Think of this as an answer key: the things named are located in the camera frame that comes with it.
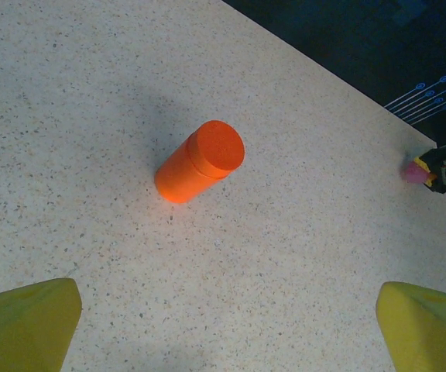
white table surface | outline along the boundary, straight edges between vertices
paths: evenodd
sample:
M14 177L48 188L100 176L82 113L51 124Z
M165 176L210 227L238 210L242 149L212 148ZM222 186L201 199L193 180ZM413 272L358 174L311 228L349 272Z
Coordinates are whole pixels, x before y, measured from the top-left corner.
M171 205L209 119L245 162ZM0 291L77 281L65 371L391 371L381 284L446 291L432 145L223 2L0 1Z

orange bottle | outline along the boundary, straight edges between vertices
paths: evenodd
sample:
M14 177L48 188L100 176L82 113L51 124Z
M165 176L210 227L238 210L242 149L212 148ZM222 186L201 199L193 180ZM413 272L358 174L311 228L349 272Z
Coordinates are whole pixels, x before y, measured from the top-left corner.
M237 131L211 120L192 133L158 169L154 182L170 202L184 203L228 176L244 160Z

orange cylinder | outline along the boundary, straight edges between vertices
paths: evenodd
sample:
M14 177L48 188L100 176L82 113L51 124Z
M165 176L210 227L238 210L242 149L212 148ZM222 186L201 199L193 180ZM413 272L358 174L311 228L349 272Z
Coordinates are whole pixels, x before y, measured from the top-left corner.
M211 120L192 133L156 172L158 192L173 203L184 203L227 177L244 160L237 131Z

pink object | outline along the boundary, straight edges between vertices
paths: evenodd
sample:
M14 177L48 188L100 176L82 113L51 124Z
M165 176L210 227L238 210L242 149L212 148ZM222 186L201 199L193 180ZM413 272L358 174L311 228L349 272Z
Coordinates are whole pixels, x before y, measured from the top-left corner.
M429 173L413 161L403 170L403 178L411 184L423 184L429 175Z

cylinder lid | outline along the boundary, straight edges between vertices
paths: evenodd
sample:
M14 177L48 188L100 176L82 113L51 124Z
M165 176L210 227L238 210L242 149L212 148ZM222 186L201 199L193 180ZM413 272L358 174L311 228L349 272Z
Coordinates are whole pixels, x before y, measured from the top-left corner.
M212 178L228 176L242 164L245 156L242 138L220 120L206 122L190 136L188 151L194 166Z

